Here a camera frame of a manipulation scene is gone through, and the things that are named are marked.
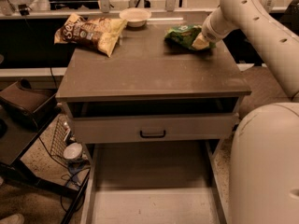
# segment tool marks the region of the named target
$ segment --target chip bag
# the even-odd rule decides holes
[[[182,47],[190,50],[209,49],[215,46],[214,43],[205,41],[205,39],[197,39],[200,36],[202,27],[200,25],[180,25],[170,28],[165,39],[170,39]]]
[[[110,57],[126,24],[127,21],[123,19],[85,20],[73,13],[64,26],[56,31],[54,43],[81,44],[97,49]]]

